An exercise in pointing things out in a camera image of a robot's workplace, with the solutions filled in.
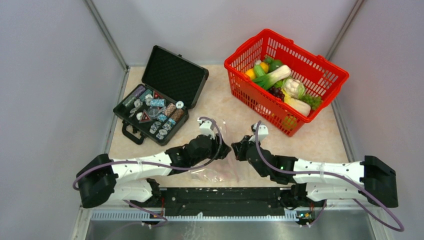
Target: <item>gray wall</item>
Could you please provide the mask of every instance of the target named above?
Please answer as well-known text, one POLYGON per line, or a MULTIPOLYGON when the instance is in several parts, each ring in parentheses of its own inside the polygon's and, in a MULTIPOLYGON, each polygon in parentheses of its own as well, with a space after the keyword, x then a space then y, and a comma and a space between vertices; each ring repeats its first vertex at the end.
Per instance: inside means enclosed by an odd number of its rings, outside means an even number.
POLYGON ((123 74, 83 1, 0 1, 0 239, 70 238, 123 74))
POLYGON ((396 170, 399 240, 424 238, 423 12, 418 0, 367 1, 332 59, 350 73, 338 98, 355 149, 396 170))
POLYGON ((222 64, 264 28, 325 55, 356 0, 94 0, 129 65, 153 45, 199 64, 222 64))

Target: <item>beige tabletop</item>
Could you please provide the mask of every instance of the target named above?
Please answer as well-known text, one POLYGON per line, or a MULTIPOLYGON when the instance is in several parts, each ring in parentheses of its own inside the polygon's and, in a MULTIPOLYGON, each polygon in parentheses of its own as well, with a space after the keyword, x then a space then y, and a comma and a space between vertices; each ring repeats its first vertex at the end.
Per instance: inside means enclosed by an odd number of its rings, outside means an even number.
MULTIPOLYGON (((294 156, 314 162, 348 162, 330 105, 324 108, 311 123, 303 125, 294 136, 288 137, 231 94, 227 70, 223 65, 203 67, 209 70, 209 78, 197 105, 189 110, 187 122, 167 145, 160 146, 148 138, 142 145, 133 143, 122 134, 122 121, 118 120, 109 157, 114 159, 144 157, 187 144, 200 134, 197 118, 206 116, 215 119, 223 128, 224 141, 227 145, 240 141, 244 135, 251 135, 250 126, 261 120, 269 130, 269 135, 261 142, 261 147, 274 155, 294 156)), ((144 70, 144 67, 131 67, 124 97, 141 83, 144 70)), ((232 152, 226 159, 215 160, 203 170, 152 178, 156 179, 161 187, 281 186, 270 181, 269 177, 260 177, 248 162, 236 161, 232 152)))

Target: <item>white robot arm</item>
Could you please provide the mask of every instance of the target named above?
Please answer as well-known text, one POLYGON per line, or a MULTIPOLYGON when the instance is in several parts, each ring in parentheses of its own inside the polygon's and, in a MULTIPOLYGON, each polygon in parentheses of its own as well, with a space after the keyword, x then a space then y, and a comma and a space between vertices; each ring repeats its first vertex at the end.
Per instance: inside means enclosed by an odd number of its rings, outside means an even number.
POLYGON ((76 175, 82 206, 93 208, 105 202, 122 200, 143 203, 159 191, 158 184, 147 178, 179 174, 205 159, 225 158, 231 148, 224 141, 220 144, 212 122, 200 119, 198 122, 202 134, 183 146, 131 159, 109 159, 107 154, 98 155, 76 175), (91 171, 103 165, 108 166, 91 171))
MULTIPOLYGON (((257 132, 259 145, 260 141, 268 135, 268 128, 261 124, 251 126, 253 133, 257 132)), ((352 180, 356 184, 365 188, 379 199, 386 207, 396 208, 398 206, 396 173, 375 156, 365 156, 364 161, 351 163, 325 163, 313 162, 305 159, 273 155, 268 150, 260 147, 260 151, 265 160, 277 169, 291 172, 315 171, 321 174, 299 173, 284 174, 268 167, 258 153, 255 143, 255 135, 246 135, 240 142, 231 144, 238 161, 248 161, 261 177, 270 176, 271 181, 286 185, 294 183, 291 187, 292 195, 288 196, 289 201, 293 199, 308 198, 314 202, 322 200, 336 199, 368 199, 356 187, 344 179, 323 174, 334 173, 352 180)))

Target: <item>red plastic basket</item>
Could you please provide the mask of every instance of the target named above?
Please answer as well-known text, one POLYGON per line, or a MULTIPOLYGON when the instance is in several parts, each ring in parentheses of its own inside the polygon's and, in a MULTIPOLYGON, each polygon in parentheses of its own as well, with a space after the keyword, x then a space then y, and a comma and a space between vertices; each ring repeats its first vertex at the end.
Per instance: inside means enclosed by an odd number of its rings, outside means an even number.
POLYGON ((225 60, 224 66, 228 70, 231 93, 290 137, 331 103, 349 77, 347 71, 323 56, 313 55, 270 29, 262 30, 243 43, 225 60), (323 102, 318 109, 304 116, 244 74, 253 68, 255 61, 263 60, 265 56, 279 59, 289 66, 291 76, 305 85, 306 93, 321 96, 323 102))

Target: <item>cable tie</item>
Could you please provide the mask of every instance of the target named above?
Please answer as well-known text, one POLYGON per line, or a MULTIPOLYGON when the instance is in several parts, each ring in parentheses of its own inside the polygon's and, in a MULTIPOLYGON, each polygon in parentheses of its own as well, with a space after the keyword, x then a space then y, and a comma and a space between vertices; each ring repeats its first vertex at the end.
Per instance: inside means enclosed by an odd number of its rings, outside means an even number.
POLYGON ((319 165, 319 177, 321 178, 321 181, 323 183, 326 183, 326 179, 324 178, 324 166, 325 166, 325 162, 321 162, 321 164, 319 165))
POLYGON ((142 173, 143 172, 143 161, 142 161, 142 159, 143 158, 139 158, 139 159, 137 159, 137 162, 138 162, 138 168, 139 168, 139 173, 142 173))

